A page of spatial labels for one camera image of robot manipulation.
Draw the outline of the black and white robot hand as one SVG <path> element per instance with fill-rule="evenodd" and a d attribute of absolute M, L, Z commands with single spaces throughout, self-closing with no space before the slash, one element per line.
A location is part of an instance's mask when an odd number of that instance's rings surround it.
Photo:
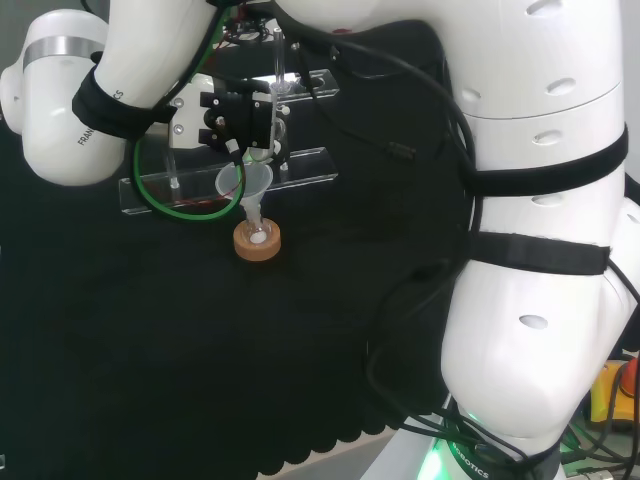
<path fill-rule="evenodd" d="M 271 89 L 213 91 L 189 84 L 172 102 L 176 113 L 169 126 L 169 146 L 177 150 L 207 146 L 224 152 L 227 140 L 233 139 L 247 160 L 268 163 L 281 150 L 277 103 Z"/>

